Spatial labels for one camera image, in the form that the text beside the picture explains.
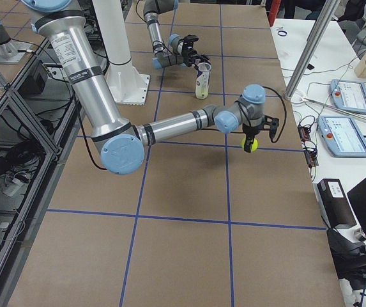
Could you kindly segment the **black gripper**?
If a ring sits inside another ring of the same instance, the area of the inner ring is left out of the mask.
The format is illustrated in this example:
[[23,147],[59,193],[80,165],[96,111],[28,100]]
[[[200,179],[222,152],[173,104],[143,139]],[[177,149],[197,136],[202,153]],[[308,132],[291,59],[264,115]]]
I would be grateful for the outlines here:
[[201,63],[211,63],[210,58],[205,54],[198,54],[193,48],[184,48],[182,50],[183,63],[187,67],[192,67],[196,71],[199,71],[199,65]]
[[249,126],[242,125],[242,131],[245,134],[245,138],[243,139],[243,149],[244,151],[251,153],[255,151],[255,136],[260,133],[262,128],[258,126]]

